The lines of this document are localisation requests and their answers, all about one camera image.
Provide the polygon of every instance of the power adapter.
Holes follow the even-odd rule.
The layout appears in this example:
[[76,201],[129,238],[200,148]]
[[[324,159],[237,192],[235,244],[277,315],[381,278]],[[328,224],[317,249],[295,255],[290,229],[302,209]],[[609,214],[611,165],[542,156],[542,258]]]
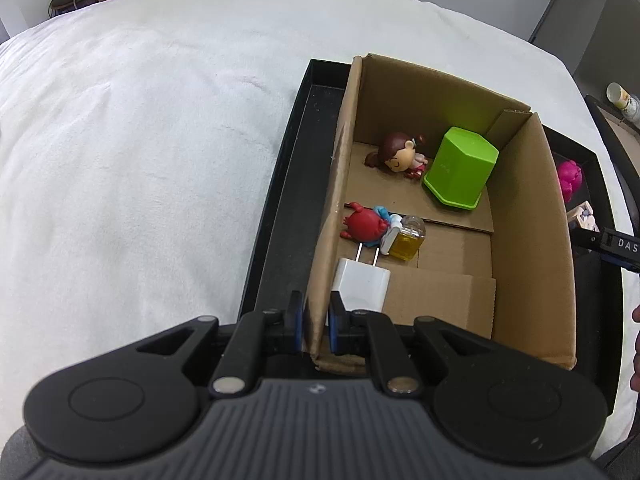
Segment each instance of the power adapter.
[[391,272],[376,267],[380,248],[376,248],[372,265],[359,261],[361,251],[362,244],[358,246],[355,260],[340,258],[332,290],[340,292],[345,310],[365,309],[382,312]]

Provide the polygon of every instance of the gray ribbed surface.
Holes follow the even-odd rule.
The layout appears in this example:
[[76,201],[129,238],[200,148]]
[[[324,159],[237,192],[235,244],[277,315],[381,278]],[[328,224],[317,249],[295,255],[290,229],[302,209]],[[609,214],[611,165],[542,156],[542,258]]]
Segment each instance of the gray ribbed surface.
[[544,469],[494,465],[446,440],[414,401],[379,394],[369,380],[264,381],[221,400],[183,443],[146,462],[89,470],[44,462],[29,480],[595,480],[588,460]]

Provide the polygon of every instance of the girl figurine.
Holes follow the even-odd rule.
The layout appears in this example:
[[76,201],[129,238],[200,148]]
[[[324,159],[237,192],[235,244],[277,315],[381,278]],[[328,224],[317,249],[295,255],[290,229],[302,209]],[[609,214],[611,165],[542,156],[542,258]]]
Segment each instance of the girl figurine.
[[[416,139],[420,144],[424,143],[422,136]],[[387,134],[378,151],[369,153],[364,163],[370,168],[384,164],[394,173],[404,171],[405,177],[420,179],[427,166],[427,159],[415,152],[416,139],[402,132]]]

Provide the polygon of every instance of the yellow liquid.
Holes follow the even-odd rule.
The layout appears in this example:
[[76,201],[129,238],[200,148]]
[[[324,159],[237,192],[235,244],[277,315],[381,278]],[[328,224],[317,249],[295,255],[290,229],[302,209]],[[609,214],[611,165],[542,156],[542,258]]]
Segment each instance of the yellow liquid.
[[389,249],[389,254],[408,262],[418,252],[424,238],[417,237],[402,230]]

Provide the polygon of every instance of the doll face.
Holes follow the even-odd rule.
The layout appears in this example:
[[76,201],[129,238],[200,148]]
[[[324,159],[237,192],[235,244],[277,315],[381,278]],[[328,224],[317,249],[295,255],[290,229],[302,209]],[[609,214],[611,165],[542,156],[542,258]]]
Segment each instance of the doll face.
[[400,171],[409,169],[409,166],[411,166],[411,163],[414,161],[414,156],[415,146],[408,140],[405,142],[402,150],[398,150],[393,157],[385,160],[385,164],[391,171],[399,173]]

